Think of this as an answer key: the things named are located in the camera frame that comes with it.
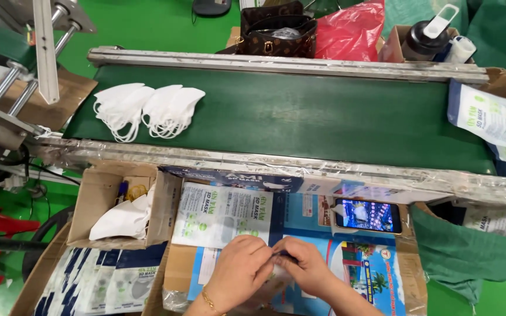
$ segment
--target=patterned handbag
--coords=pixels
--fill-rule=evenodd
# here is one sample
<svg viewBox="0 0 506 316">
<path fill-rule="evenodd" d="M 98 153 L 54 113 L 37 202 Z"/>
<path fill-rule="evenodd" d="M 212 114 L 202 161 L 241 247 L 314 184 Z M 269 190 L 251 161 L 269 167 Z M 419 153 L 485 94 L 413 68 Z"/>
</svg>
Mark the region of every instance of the patterned handbag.
<svg viewBox="0 0 506 316">
<path fill-rule="evenodd" d="M 241 36 L 234 46 L 217 54 L 314 58 L 318 23 L 303 13 L 304 6 L 300 1 L 273 7 L 245 8 L 241 11 Z M 300 36 L 284 40 L 271 35 L 281 28 L 297 30 Z"/>
</svg>

